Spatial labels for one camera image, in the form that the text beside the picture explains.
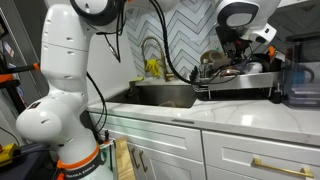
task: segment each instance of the gold drawer handle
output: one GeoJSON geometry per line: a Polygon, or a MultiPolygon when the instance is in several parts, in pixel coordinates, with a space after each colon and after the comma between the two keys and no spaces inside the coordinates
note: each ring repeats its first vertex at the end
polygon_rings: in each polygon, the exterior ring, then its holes
{"type": "Polygon", "coordinates": [[[263,168],[267,168],[267,169],[271,169],[271,170],[275,170],[275,171],[285,172],[285,173],[303,176],[303,177],[314,178],[313,173],[308,168],[302,168],[300,172],[291,171],[291,170],[287,170],[287,169],[281,169],[281,168],[262,164],[261,159],[259,159],[259,158],[253,158],[252,164],[255,166],[258,166],[258,167],[263,167],[263,168]]]}
{"type": "Polygon", "coordinates": [[[148,171],[148,167],[144,165],[144,162],[143,162],[143,159],[142,159],[142,154],[143,154],[143,151],[141,151],[139,153],[139,156],[140,156],[140,160],[142,162],[143,171],[146,173],[148,171]]]}
{"type": "Polygon", "coordinates": [[[132,149],[131,149],[131,154],[132,154],[132,157],[133,157],[134,164],[136,165],[136,168],[139,169],[140,164],[137,164],[137,160],[136,160],[136,158],[134,157],[134,152],[135,152],[135,151],[136,151],[136,148],[132,148],[132,149]]]}

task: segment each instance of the marble countertop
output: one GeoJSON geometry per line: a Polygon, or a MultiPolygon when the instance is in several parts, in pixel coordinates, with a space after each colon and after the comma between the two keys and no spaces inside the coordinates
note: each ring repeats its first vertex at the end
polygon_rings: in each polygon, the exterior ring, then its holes
{"type": "MultiPolygon", "coordinates": [[[[151,84],[163,83],[146,81],[141,85],[151,84]]],[[[107,108],[110,115],[320,146],[320,111],[294,110],[268,100],[196,100],[190,109],[119,103],[107,103],[107,108]]],[[[87,110],[101,113],[101,103],[87,110]]]]}

